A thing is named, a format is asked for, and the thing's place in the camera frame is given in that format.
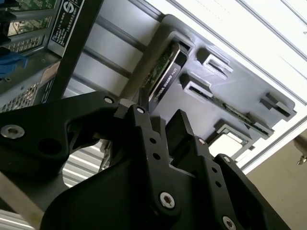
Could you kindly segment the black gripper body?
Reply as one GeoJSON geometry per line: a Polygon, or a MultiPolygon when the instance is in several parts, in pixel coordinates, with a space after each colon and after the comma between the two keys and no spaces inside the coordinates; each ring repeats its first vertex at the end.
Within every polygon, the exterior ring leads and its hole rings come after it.
{"type": "Polygon", "coordinates": [[[217,164],[195,156],[179,170],[161,155],[128,158],[59,195],[43,230],[198,230],[214,226],[217,164]]]}

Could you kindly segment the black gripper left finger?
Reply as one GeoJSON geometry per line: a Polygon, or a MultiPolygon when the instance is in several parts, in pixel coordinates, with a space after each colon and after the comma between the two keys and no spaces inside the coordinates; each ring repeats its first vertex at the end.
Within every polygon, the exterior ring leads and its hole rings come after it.
{"type": "Polygon", "coordinates": [[[112,142],[111,167],[128,158],[167,158],[148,113],[103,92],[5,112],[0,126],[0,170],[20,176],[30,189],[56,178],[72,153],[99,139],[112,142]]]}

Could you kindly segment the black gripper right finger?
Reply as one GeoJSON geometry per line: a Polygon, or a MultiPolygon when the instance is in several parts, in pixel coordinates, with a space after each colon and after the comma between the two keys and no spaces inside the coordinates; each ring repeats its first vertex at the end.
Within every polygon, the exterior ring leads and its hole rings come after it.
{"type": "Polygon", "coordinates": [[[225,154],[212,156],[177,110],[166,125],[171,165],[186,173],[180,185],[189,230],[286,230],[288,225],[225,154]]]}

